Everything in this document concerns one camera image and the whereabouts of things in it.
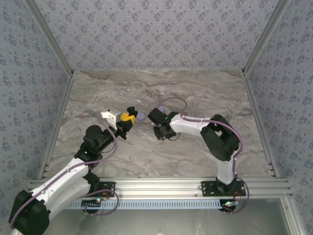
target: yellow block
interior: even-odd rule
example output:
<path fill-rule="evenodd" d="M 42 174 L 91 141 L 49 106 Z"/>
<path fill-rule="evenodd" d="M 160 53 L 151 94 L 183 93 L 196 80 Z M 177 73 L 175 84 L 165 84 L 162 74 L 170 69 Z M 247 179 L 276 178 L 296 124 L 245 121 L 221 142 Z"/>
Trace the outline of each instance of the yellow block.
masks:
<path fill-rule="evenodd" d="M 134 125 L 134 123 L 135 123 L 135 116 L 134 115 L 129 116 L 128 113 L 123 113 L 121 115 L 121 121 L 128 121 L 128 120 L 132 120 L 132 123 Z"/>

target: marble surface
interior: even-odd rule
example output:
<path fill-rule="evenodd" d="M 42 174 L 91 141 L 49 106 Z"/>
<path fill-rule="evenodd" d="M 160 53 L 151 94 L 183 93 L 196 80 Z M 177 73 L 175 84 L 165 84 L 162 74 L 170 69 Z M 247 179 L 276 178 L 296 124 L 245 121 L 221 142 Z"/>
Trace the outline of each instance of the marble surface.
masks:
<path fill-rule="evenodd" d="M 185 113 L 194 117 L 220 114 L 241 134 L 244 150 L 238 156 L 239 175 L 265 176 L 269 169 L 251 106 L 239 71 L 220 70 L 131 70 L 76 71 L 56 146 L 46 176 L 53 176 L 74 156 L 85 130 L 101 111 L 126 111 L 135 106 L 148 114 L 170 96 L 184 98 Z M 166 112 L 180 111 L 180 100 L 169 100 Z M 216 176 L 217 160 L 204 141 L 181 134 L 177 141 L 158 141 L 151 121 L 136 121 L 127 140 L 118 138 L 116 154 L 100 163 L 98 176 Z"/>

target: purple disc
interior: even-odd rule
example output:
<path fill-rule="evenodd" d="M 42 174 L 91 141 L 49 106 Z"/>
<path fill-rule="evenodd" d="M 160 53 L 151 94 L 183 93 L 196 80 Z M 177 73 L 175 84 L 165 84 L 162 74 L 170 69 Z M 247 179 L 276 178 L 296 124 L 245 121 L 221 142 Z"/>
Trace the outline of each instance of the purple disc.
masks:
<path fill-rule="evenodd" d="M 162 113 L 165 112 L 165 107 L 164 107 L 164 106 L 160 106 L 158 109 L 159 109 Z"/>
<path fill-rule="evenodd" d="M 145 113 L 138 113 L 136 118 L 138 121 L 144 121 L 146 119 L 146 115 Z"/>

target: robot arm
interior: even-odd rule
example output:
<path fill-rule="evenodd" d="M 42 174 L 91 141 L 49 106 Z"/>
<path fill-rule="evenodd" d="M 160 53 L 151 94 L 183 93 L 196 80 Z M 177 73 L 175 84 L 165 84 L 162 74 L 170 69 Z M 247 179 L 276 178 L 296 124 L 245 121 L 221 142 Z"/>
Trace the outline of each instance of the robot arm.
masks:
<path fill-rule="evenodd" d="M 158 140 L 171 138 L 176 133 L 202 137 L 212 155 L 219 160 L 217 181 L 225 186 L 234 181 L 232 157 L 239 149 L 239 139 L 226 127 L 203 121 L 209 119 L 230 126 L 221 115 L 203 119 L 182 116 L 177 112 L 166 115 L 154 108 L 148 118 L 156 125 L 154 131 Z"/>
<path fill-rule="evenodd" d="M 115 137 L 126 139 L 126 133 L 134 124 L 137 111 L 134 107 L 127 109 L 127 113 L 118 114 L 113 111 L 102 112 Z M 91 172 L 103 157 L 101 151 L 114 141 L 108 130 L 102 131 L 100 126 L 87 128 L 84 142 L 69 164 L 49 181 L 27 192 L 21 191 L 15 198 L 10 214 L 11 223 L 16 212 L 34 195 L 39 195 L 27 204 L 13 221 L 13 227 L 24 235 L 42 235 L 49 222 L 72 201 L 99 190 L 99 177 Z"/>

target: patterned wallpaper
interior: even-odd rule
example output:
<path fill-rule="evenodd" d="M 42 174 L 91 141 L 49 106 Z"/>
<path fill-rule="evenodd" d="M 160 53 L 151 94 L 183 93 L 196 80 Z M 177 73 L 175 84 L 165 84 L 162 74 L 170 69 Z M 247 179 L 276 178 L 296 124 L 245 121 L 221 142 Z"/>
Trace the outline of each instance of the patterned wallpaper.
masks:
<path fill-rule="evenodd" d="M 277 0 L 36 0 L 74 70 L 242 68 Z"/>
<path fill-rule="evenodd" d="M 313 234 L 313 2 L 293 0 L 249 74 L 281 177 Z"/>
<path fill-rule="evenodd" d="M 22 0 L 0 1 L 0 234 L 26 180 L 38 176 L 67 83 Z"/>

